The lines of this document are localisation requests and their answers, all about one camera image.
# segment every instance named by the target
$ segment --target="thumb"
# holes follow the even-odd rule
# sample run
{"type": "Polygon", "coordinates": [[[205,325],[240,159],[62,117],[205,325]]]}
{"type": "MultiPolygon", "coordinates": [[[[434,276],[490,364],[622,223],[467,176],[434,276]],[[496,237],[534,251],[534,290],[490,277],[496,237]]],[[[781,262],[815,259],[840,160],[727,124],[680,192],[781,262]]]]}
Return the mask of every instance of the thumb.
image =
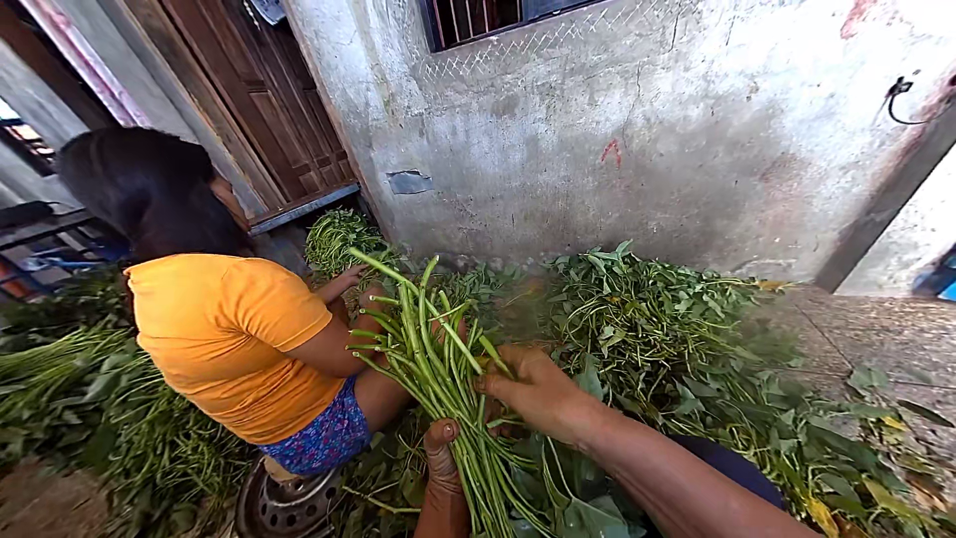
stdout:
{"type": "Polygon", "coordinates": [[[429,481],[434,486],[451,490],[460,487],[458,467],[448,447],[458,433],[457,422],[451,418],[442,418],[433,422],[424,434],[424,453],[428,457],[429,481]]]}
{"type": "Polygon", "coordinates": [[[498,375],[497,373],[486,373],[478,376],[475,378],[474,387],[475,391],[498,398],[505,403],[513,401],[522,389],[520,383],[511,381],[504,375],[498,375]]]}

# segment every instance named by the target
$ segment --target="girl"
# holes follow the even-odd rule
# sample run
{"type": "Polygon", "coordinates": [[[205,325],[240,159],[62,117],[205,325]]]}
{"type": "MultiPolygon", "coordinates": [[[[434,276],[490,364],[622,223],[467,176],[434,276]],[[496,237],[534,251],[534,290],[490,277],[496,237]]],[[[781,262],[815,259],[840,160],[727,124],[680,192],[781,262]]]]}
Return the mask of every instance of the girl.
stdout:
{"type": "MultiPolygon", "coordinates": [[[[60,179],[130,241],[140,346],[166,383],[287,471],[324,472],[368,443],[408,401],[346,350],[340,297],[355,267],[315,293],[252,255],[248,224],[206,151],[156,130],[108,127],[74,138],[60,179]]],[[[380,308],[364,293],[364,308],[380,308]]],[[[378,331],[368,315],[352,328],[378,331]]]]}

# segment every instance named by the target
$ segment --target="white diamond pattern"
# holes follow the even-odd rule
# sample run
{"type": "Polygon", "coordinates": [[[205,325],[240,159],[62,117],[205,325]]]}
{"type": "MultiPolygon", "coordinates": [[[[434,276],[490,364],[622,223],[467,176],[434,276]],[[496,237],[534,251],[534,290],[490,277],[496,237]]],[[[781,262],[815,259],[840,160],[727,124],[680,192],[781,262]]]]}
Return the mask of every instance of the white diamond pattern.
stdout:
{"type": "MultiPolygon", "coordinates": [[[[613,32],[624,37],[638,30],[647,33],[648,27],[651,32],[674,28],[678,17],[694,13],[700,4],[699,0],[636,0],[623,7],[608,7],[601,11],[572,11],[564,15],[557,26],[547,20],[534,23],[535,27],[541,28],[547,28],[546,25],[550,24],[547,30],[533,30],[530,34],[519,34],[512,38],[493,36],[483,39],[479,41],[483,46],[465,56],[454,49],[437,55],[422,55],[417,47],[410,47],[410,50],[419,75],[432,83],[444,78],[466,77],[472,71],[489,75],[507,69],[507,63],[528,61],[531,56],[560,46],[567,40],[587,40],[589,34],[613,32]]],[[[410,11],[403,11],[407,16],[412,16],[410,11]]],[[[415,32],[418,28],[418,25],[409,21],[403,26],[407,32],[415,32]]],[[[661,53],[670,48],[670,39],[666,41],[667,46],[661,53]]]]}

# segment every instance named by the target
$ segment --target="black hair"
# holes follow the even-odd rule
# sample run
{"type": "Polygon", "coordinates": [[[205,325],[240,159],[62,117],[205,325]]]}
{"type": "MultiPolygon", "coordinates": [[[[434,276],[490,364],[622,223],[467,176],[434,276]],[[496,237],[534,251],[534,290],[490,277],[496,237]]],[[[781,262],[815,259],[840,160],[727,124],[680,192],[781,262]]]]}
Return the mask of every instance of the black hair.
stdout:
{"type": "Polygon", "coordinates": [[[201,146],[154,129],[105,127],[71,140],[57,163],[70,193],[130,240],[136,261],[250,248],[209,187],[215,169],[201,146]]]}

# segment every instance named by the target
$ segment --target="wheel rim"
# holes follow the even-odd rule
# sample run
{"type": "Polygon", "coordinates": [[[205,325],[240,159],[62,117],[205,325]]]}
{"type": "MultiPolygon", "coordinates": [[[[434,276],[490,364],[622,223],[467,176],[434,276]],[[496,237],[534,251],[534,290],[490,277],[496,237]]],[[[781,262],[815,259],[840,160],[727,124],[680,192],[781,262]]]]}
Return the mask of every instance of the wheel rim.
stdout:
{"type": "Polygon", "coordinates": [[[279,484],[260,458],[250,470],[236,503],[241,538],[318,538],[332,533],[331,503],[341,482],[338,469],[279,484]]]}

